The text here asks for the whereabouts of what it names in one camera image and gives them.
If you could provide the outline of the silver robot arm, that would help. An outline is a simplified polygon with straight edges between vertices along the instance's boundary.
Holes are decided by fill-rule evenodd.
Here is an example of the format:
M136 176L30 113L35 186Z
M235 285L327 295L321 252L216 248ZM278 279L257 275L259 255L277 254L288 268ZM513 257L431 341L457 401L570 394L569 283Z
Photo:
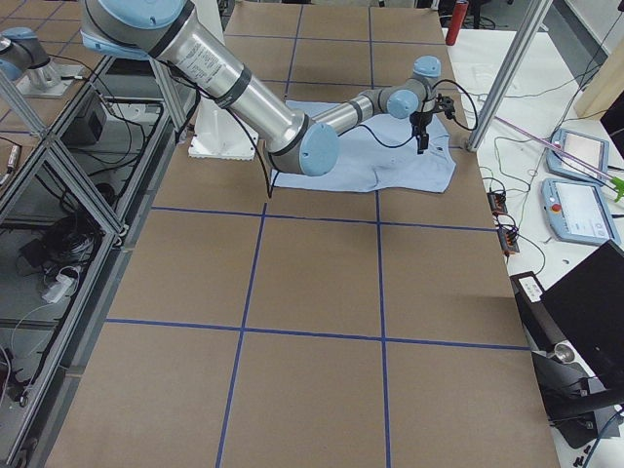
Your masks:
M340 135L377 114L409 119L417 150L429 142L441 62L417 58L399 86L367 90L315 116L289 108L199 20L191 1L84 1L83 44L124 59L155 59L177 69L218 107L232 110L265 141L272 167L323 176L335 166Z

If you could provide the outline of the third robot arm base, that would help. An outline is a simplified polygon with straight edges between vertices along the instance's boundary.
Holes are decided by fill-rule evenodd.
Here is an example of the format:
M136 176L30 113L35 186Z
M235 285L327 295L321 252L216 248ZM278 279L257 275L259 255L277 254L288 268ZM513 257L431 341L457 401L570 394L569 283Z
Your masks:
M28 27L1 32L1 71L30 98L60 98L69 87L69 81L62 80L62 66Z

